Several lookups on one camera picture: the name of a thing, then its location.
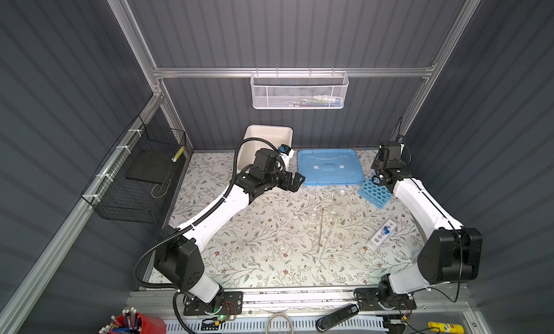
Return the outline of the white plastic storage bin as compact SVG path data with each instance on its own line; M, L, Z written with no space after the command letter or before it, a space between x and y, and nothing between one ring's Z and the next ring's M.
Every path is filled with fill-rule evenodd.
M293 129L287 126L248 126L244 139L255 137L270 142L277 149L281 145L292 147ZM251 141L242 145L237 156L237 171L241 171L247 165L253 164L255 153L262 148L270 149L266 143L259 141Z

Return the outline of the white small tube rack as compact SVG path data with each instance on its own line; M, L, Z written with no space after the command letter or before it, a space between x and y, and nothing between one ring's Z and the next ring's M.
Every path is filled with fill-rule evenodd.
M388 227L390 234L384 235L382 229ZM391 235L394 235L398 231L398 225L395 221L389 219L386 221L376 233L368 240L367 246L372 251L378 251L382 245L389 239Z

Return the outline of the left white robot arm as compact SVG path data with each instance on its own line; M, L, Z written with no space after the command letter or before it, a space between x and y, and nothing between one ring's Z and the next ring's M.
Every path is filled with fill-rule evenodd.
M305 181L304 175L287 169L294 155L289 145L276 147L265 139L257 140L264 146L244 168L238 167L239 153L243 145L254 142L255 138L243 139L237 146L232 176L223 193L187 222L164 228L157 243L138 258L132 278L139 286L174 289L202 302L209 312L216 312L222 306L224 289L205 272L201 254L206 244L232 217L264 193L274 188L296 193ZM155 284L139 277L139 266L148 255L154 256L154 267L168 280L166 283Z

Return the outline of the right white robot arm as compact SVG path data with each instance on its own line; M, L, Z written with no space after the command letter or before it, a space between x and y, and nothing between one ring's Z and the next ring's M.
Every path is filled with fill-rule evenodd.
M476 279L483 247L482 234L456 220L423 182L413 177L403 160L407 149L399 140L383 142L372 163L375 173L371 182L404 203L425 242L412 266L388 273L379 281L374 301L389 310L400 309L404 299L437 284Z

